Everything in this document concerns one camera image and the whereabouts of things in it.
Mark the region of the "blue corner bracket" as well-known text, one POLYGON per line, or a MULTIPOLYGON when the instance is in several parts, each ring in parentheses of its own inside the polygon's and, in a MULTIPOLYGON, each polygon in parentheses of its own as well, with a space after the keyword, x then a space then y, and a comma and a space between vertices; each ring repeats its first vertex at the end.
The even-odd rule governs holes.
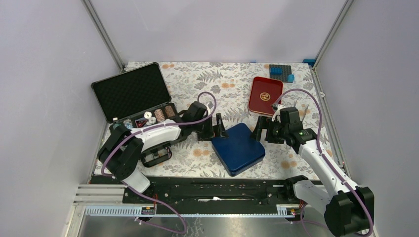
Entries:
POLYGON ((308 64, 310 67, 314 67, 316 59, 303 59, 302 63, 308 64))

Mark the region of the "floral tablecloth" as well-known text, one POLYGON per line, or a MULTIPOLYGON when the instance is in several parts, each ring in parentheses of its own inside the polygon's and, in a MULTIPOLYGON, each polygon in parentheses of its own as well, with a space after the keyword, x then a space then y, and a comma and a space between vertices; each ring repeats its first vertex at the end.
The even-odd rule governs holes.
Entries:
MULTIPOLYGON (((126 71, 131 71, 149 62, 129 62, 126 71)), ((177 111, 186 110, 196 101, 197 96, 208 91, 217 101, 216 113, 221 113, 222 121, 228 129, 245 123, 254 129, 259 114, 248 109, 251 85, 254 77, 269 77, 269 65, 263 63, 200 63, 200 62, 161 62, 163 74, 171 101, 177 111)), ((300 88, 317 97, 310 68, 307 64, 285 64, 292 68, 293 83, 284 83, 283 91, 300 88)), ((310 105, 303 125, 317 132, 320 117, 313 100, 304 92, 290 92, 283 97, 284 106, 296 107, 302 118, 306 105, 310 105)), ((265 148, 262 161, 235 177, 228 175, 219 158, 212 149, 211 142, 198 142, 195 133, 185 141, 171 147, 172 158, 152 167, 138 168, 147 176, 166 177, 209 177, 209 178, 248 178, 248 179, 286 179, 304 175, 319 180, 309 164, 287 145, 274 145, 261 142, 265 148)))

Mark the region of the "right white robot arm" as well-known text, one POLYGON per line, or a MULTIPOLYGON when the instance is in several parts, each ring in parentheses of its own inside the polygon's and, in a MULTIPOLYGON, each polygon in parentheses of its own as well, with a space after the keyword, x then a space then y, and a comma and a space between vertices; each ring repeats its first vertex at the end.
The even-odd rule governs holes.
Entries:
POLYGON ((351 180, 324 150, 316 132, 305 129, 295 107, 282 108, 272 118, 259 116, 251 138, 260 141, 266 130, 265 141, 287 144, 303 158, 316 173, 323 188, 315 186, 303 175, 286 179, 284 199, 299 200, 323 214, 329 231, 335 237, 372 233, 374 227, 374 194, 368 187, 360 187, 351 180))

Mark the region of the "grey lego baseplate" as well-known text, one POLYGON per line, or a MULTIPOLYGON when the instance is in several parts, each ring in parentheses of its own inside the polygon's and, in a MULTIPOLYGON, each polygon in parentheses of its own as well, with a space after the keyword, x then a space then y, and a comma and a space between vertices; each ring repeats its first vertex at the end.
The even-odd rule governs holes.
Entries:
POLYGON ((289 65, 273 65, 269 66, 269 77, 271 79, 280 80, 287 83, 287 76, 292 73, 292 68, 289 65))

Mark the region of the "red square tray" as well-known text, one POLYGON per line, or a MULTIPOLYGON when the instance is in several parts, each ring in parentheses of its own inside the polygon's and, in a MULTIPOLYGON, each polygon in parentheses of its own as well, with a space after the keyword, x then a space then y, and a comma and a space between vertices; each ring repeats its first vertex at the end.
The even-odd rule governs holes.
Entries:
POLYGON ((254 77, 251 85, 248 109, 263 115, 273 115, 272 104, 282 95, 283 83, 279 80, 254 77))

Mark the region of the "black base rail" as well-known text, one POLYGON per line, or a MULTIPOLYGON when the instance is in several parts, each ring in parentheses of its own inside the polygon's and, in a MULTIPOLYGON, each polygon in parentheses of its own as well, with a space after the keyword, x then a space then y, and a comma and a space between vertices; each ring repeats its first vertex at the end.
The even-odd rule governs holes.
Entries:
POLYGON ((169 204, 182 216, 282 215, 281 207, 297 210, 300 201, 286 196, 282 179, 149 177, 148 197, 169 204))

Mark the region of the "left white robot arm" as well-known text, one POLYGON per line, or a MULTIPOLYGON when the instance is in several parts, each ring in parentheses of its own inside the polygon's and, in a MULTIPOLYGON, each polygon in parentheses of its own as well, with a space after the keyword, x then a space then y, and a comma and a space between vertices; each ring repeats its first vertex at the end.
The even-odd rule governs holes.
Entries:
POLYGON ((215 118, 213 124, 212 111, 195 101, 187 110, 151 126, 128 129, 120 125, 111 131, 97 158, 112 177, 131 187, 140 202, 147 203, 153 198, 153 190, 137 164, 142 162, 144 167, 151 167, 170 159, 170 147, 193 132, 198 141, 228 138, 221 114, 217 113, 215 118))

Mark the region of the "blue tin lid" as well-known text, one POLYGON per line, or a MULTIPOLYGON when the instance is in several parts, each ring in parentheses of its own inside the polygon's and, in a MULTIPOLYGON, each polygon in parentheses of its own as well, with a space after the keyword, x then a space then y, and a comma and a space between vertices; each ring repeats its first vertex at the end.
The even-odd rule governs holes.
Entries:
POLYGON ((234 177, 256 165, 265 157, 264 146, 251 138, 251 130, 244 123, 227 129, 228 138, 211 141, 215 154, 229 176, 234 177))

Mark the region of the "red triangle card box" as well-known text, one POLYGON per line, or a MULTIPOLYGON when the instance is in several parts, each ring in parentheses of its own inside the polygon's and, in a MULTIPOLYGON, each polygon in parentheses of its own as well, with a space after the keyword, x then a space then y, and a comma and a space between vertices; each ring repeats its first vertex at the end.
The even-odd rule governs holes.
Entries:
POLYGON ((145 119, 145 118, 135 119, 134 122, 137 128, 142 128, 147 125, 148 119, 145 119))

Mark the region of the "black poker chip case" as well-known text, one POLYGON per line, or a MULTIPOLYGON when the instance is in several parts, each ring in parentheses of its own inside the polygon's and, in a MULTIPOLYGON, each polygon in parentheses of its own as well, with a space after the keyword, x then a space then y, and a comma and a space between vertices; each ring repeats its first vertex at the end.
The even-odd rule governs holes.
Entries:
POLYGON ((154 111, 161 109, 167 119, 167 105, 178 113, 157 62, 93 82, 91 88, 110 132, 120 125, 136 129, 135 119, 148 119, 144 127, 157 124, 154 111))

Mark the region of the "blue lego brick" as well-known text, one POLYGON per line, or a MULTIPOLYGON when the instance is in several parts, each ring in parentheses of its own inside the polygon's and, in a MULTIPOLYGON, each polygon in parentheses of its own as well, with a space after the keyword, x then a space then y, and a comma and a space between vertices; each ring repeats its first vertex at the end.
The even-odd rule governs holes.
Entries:
POLYGON ((287 83, 293 83, 295 80, 294 74, 290 74, 287 76, 287 83))

